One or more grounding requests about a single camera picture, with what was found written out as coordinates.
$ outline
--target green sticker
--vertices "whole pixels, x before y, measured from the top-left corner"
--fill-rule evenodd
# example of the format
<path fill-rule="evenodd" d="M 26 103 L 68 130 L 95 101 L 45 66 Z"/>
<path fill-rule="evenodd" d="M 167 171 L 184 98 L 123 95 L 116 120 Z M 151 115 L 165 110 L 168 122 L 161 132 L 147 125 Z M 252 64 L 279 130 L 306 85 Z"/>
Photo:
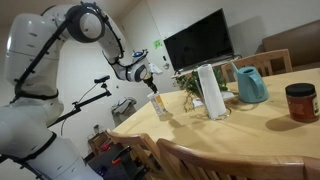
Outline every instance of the green sticker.
<path fill-rule="evenodd" d="M 153 47 L 155 49 L 158 49 L 160 46 L 162 46 L 161 40 L 156 40 L 153 42 Z"/>

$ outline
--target wooden table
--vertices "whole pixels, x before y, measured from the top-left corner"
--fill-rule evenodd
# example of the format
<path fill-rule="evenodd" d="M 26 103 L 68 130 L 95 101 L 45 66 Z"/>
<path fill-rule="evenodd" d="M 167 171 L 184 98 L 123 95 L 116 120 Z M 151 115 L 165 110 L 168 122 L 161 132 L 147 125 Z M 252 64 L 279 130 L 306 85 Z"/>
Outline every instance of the wooden table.
<path fill-rule="evenodd" d="M 285 96 L 285 87 L 298 82 L 312 83 L 320 93 L 320 69 L 269 76 L 264 82 L 270 94 L 267 101 L 244 104 L 235 98 L 226 103 L 232 113 L 225 120 L 209 119 L 204 107 L 185 113 L 186 94 L 177 91 L 161 95 L 167 116 L 159 118 L 147 103 L 114 131 L 147 133 L 154 141 L 165 138 L 208 152 L 320 158 L 320 120 L 300 123 L 290 119 Z M 237 91 L 237 83 L 228 87 Z"/>

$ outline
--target tv stand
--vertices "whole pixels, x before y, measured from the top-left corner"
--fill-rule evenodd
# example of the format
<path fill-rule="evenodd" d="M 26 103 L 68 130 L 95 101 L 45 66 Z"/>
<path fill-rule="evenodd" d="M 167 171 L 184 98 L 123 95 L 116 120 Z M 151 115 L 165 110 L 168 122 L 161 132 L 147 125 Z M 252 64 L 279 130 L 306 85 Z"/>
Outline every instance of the tv stand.
<path fill-rule="evenodd" d="M 176 78 L 176 77 L 179 77 L 179 76 L 190 74 L 193 70 L 196 70 L 195 67 L 197 65 L 201 66 L 203 64 L 211 64 L 212 67 L 216 67 L 216 66 L 220 66 L 220 65 L 232 62 L 232 61 L 236 61 L 236 60 L 238 60 L 240 58 L 241 58 L 241 55 L 232 55 L 232 56 L 229 56 L 229 57 L 227 57 L 225 59 L 222 59 L 220 61 L 216 61 L 216 62 L 213 62 L 213 63 L 210 63 L 210 61 L 207 61 L 207 62 L 202 63 L 202 64 L 196 64 L 196 65 L 193 65 L 193 66 L 187 68 L 187 70 L 176 71 L 175 74 L 171 78 L 173 79 L 173 78 Z"/>

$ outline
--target teal kettle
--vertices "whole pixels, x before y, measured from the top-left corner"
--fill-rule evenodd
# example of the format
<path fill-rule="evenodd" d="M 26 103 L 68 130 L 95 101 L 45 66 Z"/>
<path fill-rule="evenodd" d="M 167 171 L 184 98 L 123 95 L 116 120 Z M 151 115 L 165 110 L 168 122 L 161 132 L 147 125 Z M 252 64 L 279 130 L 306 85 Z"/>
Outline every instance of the teal kettle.
<path fill-rule="evenodd" d="M 259 103 L 269 98 L 269 93 L 259 72 L 253 66 L 238 68 L 231 63 L 237 75 L 239 98 L 246 103 Z"/>

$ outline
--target kettle handle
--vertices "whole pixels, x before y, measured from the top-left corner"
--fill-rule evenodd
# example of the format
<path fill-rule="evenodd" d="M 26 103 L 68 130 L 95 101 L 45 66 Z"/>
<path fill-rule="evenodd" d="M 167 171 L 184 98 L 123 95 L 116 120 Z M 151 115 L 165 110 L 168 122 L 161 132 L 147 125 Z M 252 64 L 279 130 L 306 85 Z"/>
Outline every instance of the kettle handle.
<path fill-rule="evenodd" d="M 262 97 L 264 95 L 264 89 L 263 89 L 261 77 L 259 77 L 256 74 L 251 74 L 249 76 L 249 79 L 252 81 L 253 91 L 254 91 L 254 94 L 256 95 L 256 98 Z"/>

